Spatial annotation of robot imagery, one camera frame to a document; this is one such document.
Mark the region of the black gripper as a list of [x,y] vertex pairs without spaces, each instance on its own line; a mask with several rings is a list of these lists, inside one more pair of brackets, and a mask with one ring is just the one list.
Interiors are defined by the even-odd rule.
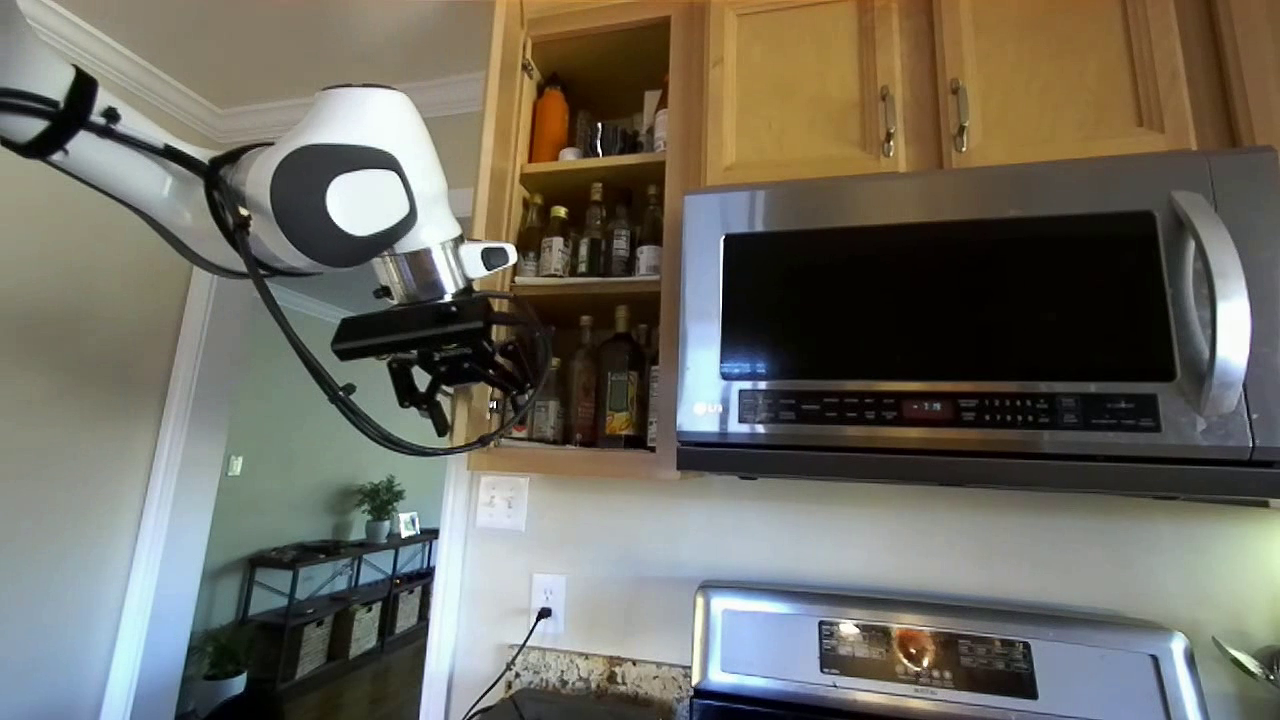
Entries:
[[452,434],[447,393],[490,384],[517,388],[517,377],[500,366],[490,342],[422,350],[408,361],[389,366],[392,395],[399,409],[422,411],[437,436]]

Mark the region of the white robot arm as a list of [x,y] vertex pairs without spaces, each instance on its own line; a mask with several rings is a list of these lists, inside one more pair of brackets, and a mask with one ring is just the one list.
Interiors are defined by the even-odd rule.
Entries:
[[523,418],[536,361],[492,344],[495,312],[477,285],[517,263],[507,241],[468,241],[415,103],[382,83],[324,87],[266,145],[182,145],[92,74],[37,37],[30,0],[0,0],[0,139],[137,214],[187,263],[249,282],[329,404],[368,440],[392,436],[288,326],[271,282],[374,270],[386,304],[337,326],[341,361],[386,361],[399,409],[452,434],[445,393],[490,384],[506,409],[483,449]]

